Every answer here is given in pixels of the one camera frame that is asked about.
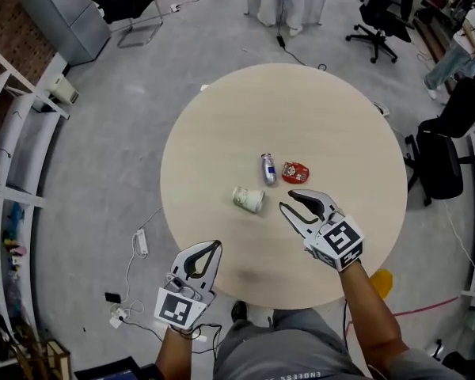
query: gray floor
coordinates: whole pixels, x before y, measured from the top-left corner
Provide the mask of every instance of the gray floor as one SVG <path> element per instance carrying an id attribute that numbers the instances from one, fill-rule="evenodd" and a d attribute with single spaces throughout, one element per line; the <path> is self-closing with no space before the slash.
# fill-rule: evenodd
<path id="1" fill-rule="evenodd" d="M 168 11 L 174 2 L 160 0 Z M 384 54 L 370 63 L 371 48 L 345 35 L 360 22 L 359 0 L 327 0 L 323 26 L 308 27 L 288 48 L 311 66 L 350 82 L 371 100 L 387 106 L 397 136 L 415 131 L 421 121 L 441 112 L 423 90 L 425 65 L 417 48 L 391 38 L 396 64 Z M 105 291 L 124 295 L 131 236 L 159 207 L 159 173 L 169 131 L 202 84 L 259 63 L 292 63 L 279 48 L 275 30 L 243 15 L 243 0 L 203 0 L 165 18 L 146 47 L 120 50 L 117 34 L 93 64 L 70 72 L 81 93 L 56 141 L 44 184 L 49 208 L 40 212 L 35 248 L 37 319 L 71 352 L 75 370 L 133 355 L 141 365 L 155 360 L 160 344 L 150 333 L 109 323 Z M 426 50 L 411 32 L 416 45 Z M 467 152 L 464 140 L 457 142 Z M 464 166 L 465 192 L 446 202 L 467 247 L 474 238 L 473 176 Z M 162 213 L 146 225 L 150 255 L 131 266 L 131 299 L 146 311 L 134 316 L 153 325 L 154 302 L 177 246 Z M 420 186 L 408 196 L 399 240 L 384 264 L 394 276 L 387 303 L 393 312 L 414 310 L 459 295 L 466 285 L 469 262 L 447 219 L 444 202 L 422 204 Z M 203 321 L 230 325 L 233 299 L 218 294 Z M 343 302 L 317 310 L 338 332 Z M 407 343 L 424 348 L 437 336 L 454 334 L 465 310 L 458 300 L 438 309 L 398 318 Z M 254 309 L 257 323 L 268 311 Z M 350 349 L 359 361 L 350 332 Z M 208 344 L 196 344 L 198 350 Z M 211 353 L 194 355 L 194 377 L 210 378 Z"/>

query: brick wall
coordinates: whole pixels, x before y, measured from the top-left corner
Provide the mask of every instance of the brick wall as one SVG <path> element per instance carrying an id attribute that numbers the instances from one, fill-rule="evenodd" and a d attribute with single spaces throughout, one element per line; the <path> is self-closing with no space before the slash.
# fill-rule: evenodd
<path id="1" fill-rule="evenodd" d="M 0 0 L 0 53 L 34 85 L 55 55 L 21 0 Z"/>

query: gray t-shirt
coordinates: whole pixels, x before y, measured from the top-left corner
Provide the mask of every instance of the gray t-shirt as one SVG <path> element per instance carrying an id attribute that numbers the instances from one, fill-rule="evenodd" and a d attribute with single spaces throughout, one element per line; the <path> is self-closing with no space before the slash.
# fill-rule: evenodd
<path id="1" fill-rule="evenodd" d="M 462 380 L 422 351 L 401 353 L 390 367 L 392 380 Z M 360 380 L 361 370 L 309 332 L 287 329 L 244 341 L 217 368 L 214 380 Z"/>

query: round table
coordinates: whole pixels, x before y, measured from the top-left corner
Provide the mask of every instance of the round table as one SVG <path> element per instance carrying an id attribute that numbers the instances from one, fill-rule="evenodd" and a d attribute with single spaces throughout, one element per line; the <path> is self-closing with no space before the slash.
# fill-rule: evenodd
<path id="1" fill-rule="evenodd" d="M 260 174 L 272 154 L 277 186 Z M 281 178 L 285 161 L 310 169 L 305 184 Z M 235 186 L 266 191 L 259 214 L 236 207 Z M 279 211 L 293 188 L 329 194 L 364 232 L 368 274 L 387 258 L 406 208 L 401 150 L 373 104 L 341 79 L 306 66 L 267 64 L 238 70 L 197 95 L 171 131 L 161 163 L 165 218 L 182 249 L 218 239 L 215 286 L 245 302 L 298 309 L 343 295 L 336 271 L 304 252 L 302 237 Z"/>

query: red snack bag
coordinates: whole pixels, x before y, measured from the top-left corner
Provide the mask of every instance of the red snack bag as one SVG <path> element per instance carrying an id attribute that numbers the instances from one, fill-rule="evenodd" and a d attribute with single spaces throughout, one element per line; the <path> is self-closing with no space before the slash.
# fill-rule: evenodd
<path id="1" fill-rule="evenodd" d="M 285 165 L 283 165 L 282 178 L 288 183 L 304 183 L 308 180 L 309 176 L 310 170 L 300 163 L 286 161 Z"/>

